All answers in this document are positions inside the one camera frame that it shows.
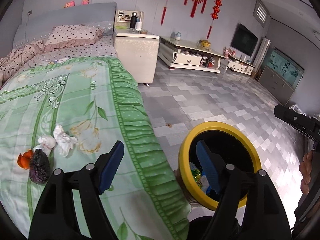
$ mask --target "gray patterned floor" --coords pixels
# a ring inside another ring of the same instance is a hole
[[[232,72],[169,70],[158,59],[155,79],[147,88],[140,84],[144,106],[155,135],[173,170],[178,167],[178,151],[188,132],[207,121],[225,122],[238,128],[253,143],[262,168],[268,171],[283,201],[290,226],[302,193],[299,160],[303,155],[303,137],[277,119],[276,99],[250,76]],[[203,208],[193,208],[189,219],[212,215]],[[238,209],[242,223],[244,208]]]

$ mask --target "gray headboard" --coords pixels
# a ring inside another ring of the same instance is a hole
[[[19,48],[31,40],[45,39],[58,25],[89,25],[105,29],[112,35],[116,3],[91,3],[46,12],[22,23],[14,37],[13,48]]]

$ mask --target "aquarium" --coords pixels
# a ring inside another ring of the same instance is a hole
[[[276,71],[294,89],[297,87],[304,72],[302,67],[277,48],[269,49],[262,65]]]

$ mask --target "screw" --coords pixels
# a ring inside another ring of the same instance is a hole
[[[53,174],[54,175],[59,175],[60,173],[61,173],[61,169],[55,169],[54,171],[53,171]]]
[[[93,163],[89,163],[89,164],[87,164],[85,166],[85,168],[90,171],[90,170],[92,170],[94,168],[94,164]]]
[[[229,171],[232,171],[232,170],[235,169],[234,165],[232,165],[231,163],[228,163],[228,164],[226,165],[226,168],[227,168],[227,170],[229,170]]]
[[[266,174],[267,174],[267,172],[265,170],[259,170],[258,173],[261,176],[266,176]]]

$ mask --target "black screen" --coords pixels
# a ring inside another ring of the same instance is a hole
[[[231,47],[238,49],[251,57],[257,42],[258,38],[242,24],[239,24],[236,33],[233,36]]]

